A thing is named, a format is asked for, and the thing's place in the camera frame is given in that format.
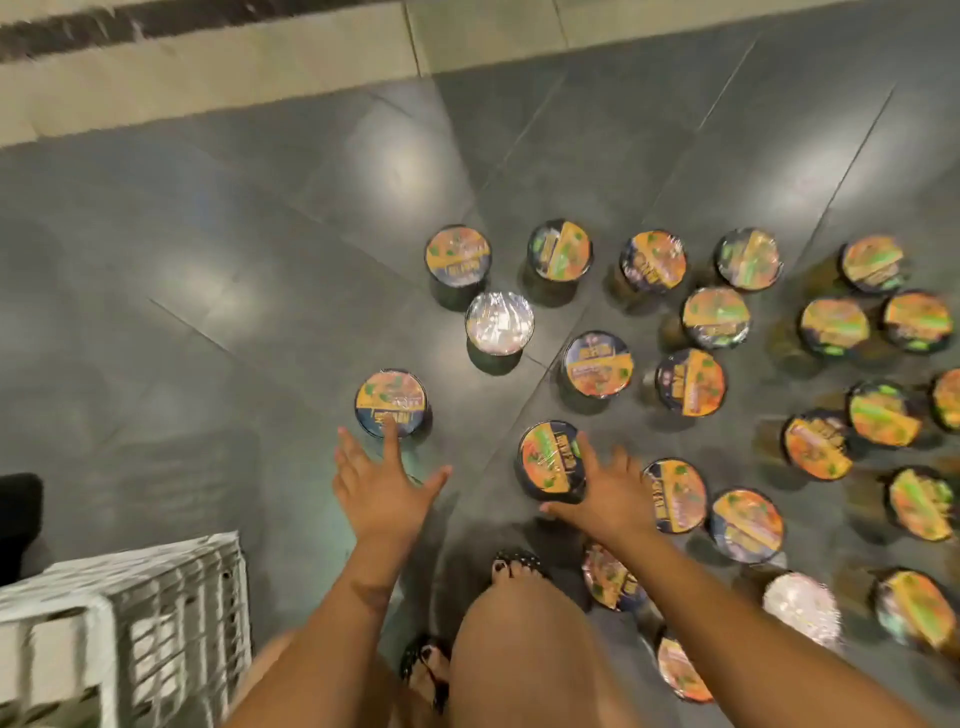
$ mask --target person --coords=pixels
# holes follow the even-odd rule
[[[637,578],[737,728],[925,726],[914,710],[831,651],[766,615],[660,534],[639,461],[600,462],[578,437],[587,495],[540,508],[607,548]],[[436,641],[404,656],[405,683],[374,657],[391,591],[452,469],[422,487],[400,463],[396,424],[382,462],[343,428],[333,491],[357,543],[336,583],[295,633],[251,667],[228,728],[640,728],[586,615],[532,554],[503,552],[447,660]]]

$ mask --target white plastic basket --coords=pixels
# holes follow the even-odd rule
[[[0,724],[212,728],[250,659],[235,533],[60,562],[0,589]]]

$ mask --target noodle image on lid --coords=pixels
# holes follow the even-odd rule
[[[527,495],[537,500],[579,503],[586,494],[577,428],[563,420],[542,422],[524,433],[516,468]]]
[[[383,437],[383,418],[393,415],[396,431],[406,437],[423,424],[428,404],[420,381],[402,369],[382,369],[357,391],[353,411],[373,437]]]
[[[481,293],[467,309],[467,339],[493,356],[520,352],[534,335],[534,309],[518,293]]]
[[[906,646],[938,649],[957,626],[956,612],[940,587],[919,571],[896,570],[879,581],[874,611],[880,626]]]
[[[887,448],[910,445],[923,425],[903,389],[889,381],[857,384],[850,392],[847,409],[860,437]]]
[[[666,293],[686,274],[686,253],[680,238],[667,231],[635,235],[623,247],[620,272],[634,291]]]
[[[694,703],[713,702],[707,683],[693,668],[680,643],[668,633],[660,637],[657,645],[657,667],[678,697]]]
[[[854,299],[815,299],[801,314],[800,336],[814,353],[844,356],[870,338],[870,322]]]
[[[943,476],[915,465],[894,473],[887,486],[887,505],[894,520],[924,541],[945,541],[956,524],[956,499]]]
[[[960,429],[960,369],[944,372],[933,381],[930,403],[940,427]]]
[[[791,417],[783,428],[783,450],[791,464],[818,480],[839,480],[850,472],[850,429],[839,412],[813,409]]]
[[[714,253],[717,273],[741,291],[762,291],[780,277],[783,263],[777,240],[758,228],[728,232]]]
[[[634,375],[627,345],[605,331],[582,333],[564,352],[566,378],[586,397],[605,400],[623,391]]]
[[[763,592],[763,611],[815,643],[831,649],[840,642],[840,609],[833,592],[816,579],[789,571]]]
[[[727,491],[710,506],[713,542],[741,564],[759,564],[776,556],[783,547],[784,529],[780,511],[757,491]]]
[[[697,469],[685,460],[663,458],[643,471],[653,490],[657,528],[663,533],[686,533],[707,517],[707,487]]]
[[[584,229],[569,220],[551,220],[533,231],[527,263],[546,280],[579,280],[593,262],[593,245]]]
[[[699,349],[684,349],[666,356],[654,377],[660,401],[685,417],[713,414],[727,393],[720,362]]]
[[[883,331],[891,343],[907,352],[933,353],[949,344],[953,318],[932,293],[907,291],[883,306]]]
[[[587,549],[584,581],[594,599],[617,612],[634,612],[647,600],[634,576],[599,544]]]
[[[840,251],[840,273],[863,293],[896,291],[906,283],[909,271],[903,250],[889,235],[868,235]]]
[[[479,283],[490,271],[487,238],[473,228],[444,228],[426,244],[423,258],[430,274],[443,285],[463,288]]]
[[[747,338],[750,310],[732,288],[701,288],[684,303],[684,330],[704,349],[732,349]]]

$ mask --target forearm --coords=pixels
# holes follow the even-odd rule
[[[317,610],[228,728],[353,728],[408,546],[360,543]]]
[[[766,615],[656,531],[614,549],[738,728],[925,723],[827,649]]]

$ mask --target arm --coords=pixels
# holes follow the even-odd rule
[[[237,706],[227,728],[352,728],[400,569],[451,469],[422,488],[400,464],[396,423],[384,423],[383,462],[373,463],[342,427],[333,491],[357,545],[317,611],[263,679]]]
[[[586,437],[579,505],[541,508],[616,556],[657,604],[717,703],[738,728],[918,728],[903,701],[829,650],[766,615],[660,534],[641,466],[623,448],[605,468]]]

